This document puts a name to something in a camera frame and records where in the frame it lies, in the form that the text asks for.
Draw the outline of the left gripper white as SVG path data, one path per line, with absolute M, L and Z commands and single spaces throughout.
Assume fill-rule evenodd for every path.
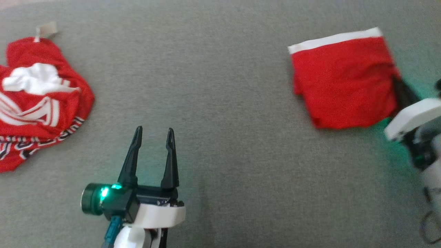
M 137 187 L 137 161 L 142 145 L 142 126 L 135 129 L 126 158 L 117 182 L 122 187 Z M 166 140 L 167 159 L 161 187 L 139 186 L 137 199 L 139 210 L 133 222 L 134 227 L 143 229 L 168 229 L 181 224 L 186 217 L 186 207 L 178 200 L 177 155 L 174 130 L 169 128 Z

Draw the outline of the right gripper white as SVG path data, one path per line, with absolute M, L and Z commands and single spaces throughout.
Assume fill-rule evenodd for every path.
M 388 140 L 402 143 L 410 152 L 413 165 L 425 170 L 437 159 L 440 138 L 441 102 L 438 98 L 420 101 L 418 94 L 398 76 L 392 77 L 397 108 L 384 129 Z

